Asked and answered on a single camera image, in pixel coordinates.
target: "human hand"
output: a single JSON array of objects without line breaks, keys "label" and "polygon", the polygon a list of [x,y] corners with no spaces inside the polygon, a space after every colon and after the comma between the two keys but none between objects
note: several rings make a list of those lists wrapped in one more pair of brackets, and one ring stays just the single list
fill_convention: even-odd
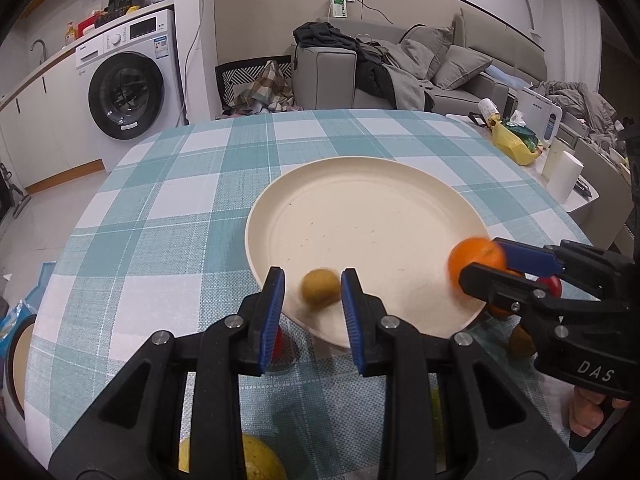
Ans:
[{"label": "human hand", "polygon": [[[596,394],[574,386],[574,398],[569,404],[569,427],[571,431],[588,436],[591,430],[595,430],[604,420],[604,413],[599,404],[605,399],[603,394]],[[611,405],[614,408],[626,408],[628,400],[613,399]]]}]

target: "washing machine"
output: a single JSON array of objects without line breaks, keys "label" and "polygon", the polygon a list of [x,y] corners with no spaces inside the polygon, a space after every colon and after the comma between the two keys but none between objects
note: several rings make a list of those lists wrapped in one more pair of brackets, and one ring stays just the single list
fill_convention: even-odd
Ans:
[{"label": "washing machine", "polygon": [[185,124],[171,9],[83,43],[76,49],[76,69],[86,92],[88,135],[106,171],[143,139]]}]

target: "teal and white tablecloth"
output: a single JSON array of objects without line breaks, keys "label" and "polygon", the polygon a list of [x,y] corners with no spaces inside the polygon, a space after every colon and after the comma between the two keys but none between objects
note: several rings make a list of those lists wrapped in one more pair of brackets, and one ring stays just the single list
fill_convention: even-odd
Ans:
[{"label": "teal and white tablecloth", "polygon": [[[47,287],[25,408],[29,448],[43,464],[151,333],[204,330],[258,290],[244,254],[252,204],[281,174],[338,155],[391,158],[436,176],[471,203],[494,237],[539,246],[586,241],[531,177],[440,115],[318,110],[169,129],[135,146],[111,173]],[[483,314],[472,331],[567,442],[553,387],[530,361],[506,357],[502,345],[515,323]],[[275,450],[290,480],[375,476],[383,379],[359,377],[350,355],[284,317],[281,325],[283,358],[262,378],[241,378],[243,430]],[[186,436],[188,400],[184,411]]]}]

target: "sofa armrest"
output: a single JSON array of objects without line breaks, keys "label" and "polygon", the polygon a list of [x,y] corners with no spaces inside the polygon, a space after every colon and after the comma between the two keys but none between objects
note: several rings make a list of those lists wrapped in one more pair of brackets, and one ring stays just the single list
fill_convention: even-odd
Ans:
[{"label": "sofa armrest", "polygon": [[292,63],[292,87],[298,106],[305,110],[353,108],[355,52],[318,46],[298,48],[292,54]]},{"label": "sofa armrest", "polygon": [[481,99],[491,99],[495,107],[498,108],[500,115],[503,115],[509,93],[509,87],[504,83],[500,83],[491,76],[481,72],[463,84],[462,89]]}]

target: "white curtain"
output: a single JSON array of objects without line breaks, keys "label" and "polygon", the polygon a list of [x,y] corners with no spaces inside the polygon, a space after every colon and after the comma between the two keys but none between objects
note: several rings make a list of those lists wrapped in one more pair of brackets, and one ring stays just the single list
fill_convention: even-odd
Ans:
[{"label": "white curtain", "polygon": [[549,79],[583,82],[598,91],[602,32],[597,1],[545,0],[544,15]]}]

